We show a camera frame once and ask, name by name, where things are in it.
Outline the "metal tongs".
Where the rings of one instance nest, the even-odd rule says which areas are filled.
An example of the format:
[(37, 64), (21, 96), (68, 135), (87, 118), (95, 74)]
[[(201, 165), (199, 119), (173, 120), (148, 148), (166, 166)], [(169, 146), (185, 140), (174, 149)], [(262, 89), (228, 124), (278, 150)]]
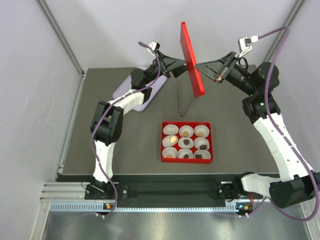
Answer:
[(194, 91), (189, 80), (177, 80), (178, 114), (182, 118), (194, 100)]

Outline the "red box lid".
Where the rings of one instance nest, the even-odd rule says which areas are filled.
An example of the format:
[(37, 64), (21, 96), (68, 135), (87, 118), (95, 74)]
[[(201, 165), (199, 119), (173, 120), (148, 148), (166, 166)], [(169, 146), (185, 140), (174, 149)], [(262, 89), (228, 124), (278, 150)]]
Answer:
[(192, 86), (193, 95), (195, 98), (198, 98), (205, 94), (205, 88), (202, 82), (201, 74), (199, 70), (196, 69), (197, 60), (185, 21), (181, 22), (180, 24), (180, 45)]

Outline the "cream white chocolate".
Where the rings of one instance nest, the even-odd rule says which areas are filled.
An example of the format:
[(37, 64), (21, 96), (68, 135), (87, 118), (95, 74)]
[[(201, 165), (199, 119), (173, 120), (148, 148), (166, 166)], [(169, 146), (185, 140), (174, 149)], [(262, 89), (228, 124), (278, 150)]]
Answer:
[(170, 138), (170, 142), (171, 142), (172, 144), (175, 144), (176, 141), (177, 141), (177, 137), (176, 137), (175, 135), (173, 135), (173, 136)]

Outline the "dark round chocolate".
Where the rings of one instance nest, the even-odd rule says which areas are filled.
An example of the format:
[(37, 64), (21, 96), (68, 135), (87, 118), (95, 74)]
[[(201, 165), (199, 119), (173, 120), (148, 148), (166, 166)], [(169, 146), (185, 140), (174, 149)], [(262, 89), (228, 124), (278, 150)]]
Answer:
[(189, 141), (188, 139), (185, 139), (185, 140), (183, 141), (183, 143), (184, 143), (185, 145), (188, 145), (188, 144), (190, 143), (190, 141)]

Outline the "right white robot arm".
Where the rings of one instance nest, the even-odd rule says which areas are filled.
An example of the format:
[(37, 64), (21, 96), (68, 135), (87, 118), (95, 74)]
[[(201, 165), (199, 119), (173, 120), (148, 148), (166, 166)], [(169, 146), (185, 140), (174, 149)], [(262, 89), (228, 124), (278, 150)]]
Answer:
[(261, 63), (253, 72), (241, 66), (235, 52), (213, 61), (196, 64), (196, 69), (214, 82), (227, 81), (248, 96), (242, 108), (265, 141), (279, 172), (279, 177), (246, 172), (235, 178), (233, 192), (239, 198), (250, 193), (270, 198), (280, 209), (315, 199), (320, 202), (320, 174), (297, 150), (285, 126), (272, 91), (279, 81), (279, 70), (270, 62)]

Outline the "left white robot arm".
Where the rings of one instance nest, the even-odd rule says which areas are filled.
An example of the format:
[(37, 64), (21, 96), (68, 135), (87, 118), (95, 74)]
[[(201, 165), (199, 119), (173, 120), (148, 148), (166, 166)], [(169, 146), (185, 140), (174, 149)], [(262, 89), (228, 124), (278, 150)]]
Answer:
[(95, 169), (91, 183), (102, 198), (109, 198), (114, 191), (110, 183), (113, 177), (112, 161), (116, 142), (123, 129), (125, 114), (145, 104), (152, 94), (152, 85), (161, 76), (173, 73), (178, 77), (187, 70), (186, 61), (169, 57), (154, 50), (155, 60), (146, 69), (134, 68), (130, 73), (131, 87), (120, 97), (97, 104), (91, 126), (90, 146), (95, 157)]

